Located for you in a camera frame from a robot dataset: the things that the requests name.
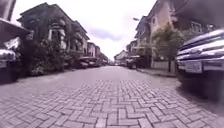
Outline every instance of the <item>street lamp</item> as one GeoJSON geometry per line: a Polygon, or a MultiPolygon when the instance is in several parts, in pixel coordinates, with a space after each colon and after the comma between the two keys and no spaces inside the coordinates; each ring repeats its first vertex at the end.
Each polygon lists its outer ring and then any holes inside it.
{"type": "MultiPolygon", "coordinates": [[[[134,21],[140,21],[138,18],[133,18],[133,20],[134,21]]],[[[143,23],[145,23],[145,27],[148,29],[148,31],[150,32],[150,22],[148,22],[148,20],[146,19],[146,20],[142,20],[142,21],[140,21],[140,22],[143,22],[143,23]]],[[[153,51],[153,49],[155,49],[152,45],[151,45],[151,67],[153,66],[153,56],[154,56],[154,51],[153,51]]]]}

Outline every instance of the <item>sidewalk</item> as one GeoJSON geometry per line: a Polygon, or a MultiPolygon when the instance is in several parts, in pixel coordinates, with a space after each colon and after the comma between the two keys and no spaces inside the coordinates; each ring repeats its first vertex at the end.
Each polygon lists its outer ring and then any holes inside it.
{"type": "Polygon", "coordinates": [[[137,69],[137,71],[154,76],[176,78],[174,73],[169,73],[168,71],[160,69],[137,69]]]}

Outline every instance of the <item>overcast sky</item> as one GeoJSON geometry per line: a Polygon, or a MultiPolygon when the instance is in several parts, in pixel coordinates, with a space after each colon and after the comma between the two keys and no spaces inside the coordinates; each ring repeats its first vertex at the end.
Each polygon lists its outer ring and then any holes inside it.
{"type": "Polygon", "coordinates": [[[136,34],[133,17],[147,15],[156,0],[17,0],[12,21],[38,4],[58,4],[87,30],[90,41],[110,59],[126,48],[136,34]]]}

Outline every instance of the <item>cobblestone road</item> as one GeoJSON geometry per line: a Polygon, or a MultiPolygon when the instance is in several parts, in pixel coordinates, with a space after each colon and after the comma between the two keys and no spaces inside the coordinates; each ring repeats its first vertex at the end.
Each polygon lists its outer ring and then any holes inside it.
{"type": "Polygon", "coordinates": [[[179,85],[121,67],[28,78],[0,86],[0,128],[224,127],[221,109],[179,85]]]}

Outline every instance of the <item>license plate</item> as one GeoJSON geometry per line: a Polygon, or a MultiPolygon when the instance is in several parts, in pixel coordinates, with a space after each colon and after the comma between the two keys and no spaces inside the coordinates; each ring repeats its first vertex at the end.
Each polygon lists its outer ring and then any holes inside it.
{"type": "Polygon", "coordinates": [[[200,61],[185,62],[185,71],[189,73],[202,73],[202,63],[200,61]]]}
{"type": "Polygon", "coordinates": [[[0,61],[0,68],[5,68],[6,66],[7,65],[5,61],[0,61]]]}

